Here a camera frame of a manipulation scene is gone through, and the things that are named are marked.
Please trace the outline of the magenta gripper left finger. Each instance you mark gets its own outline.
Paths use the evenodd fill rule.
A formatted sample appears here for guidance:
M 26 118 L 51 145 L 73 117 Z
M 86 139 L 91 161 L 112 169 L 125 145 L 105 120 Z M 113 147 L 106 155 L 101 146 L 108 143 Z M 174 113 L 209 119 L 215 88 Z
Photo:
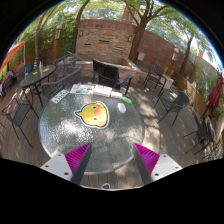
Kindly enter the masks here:
M 92 144 L 86 143 L 66 154 L 57 153 L 41 169 L 79 185 L 91 153 Z

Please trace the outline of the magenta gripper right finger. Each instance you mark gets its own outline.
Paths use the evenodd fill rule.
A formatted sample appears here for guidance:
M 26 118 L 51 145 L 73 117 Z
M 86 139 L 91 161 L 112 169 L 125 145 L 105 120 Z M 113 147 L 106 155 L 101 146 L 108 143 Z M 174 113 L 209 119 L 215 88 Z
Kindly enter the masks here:
M 182 169 L 168 154 L 159 155 L 137 143 L 133 146 L 133 155 L 144 185 Z

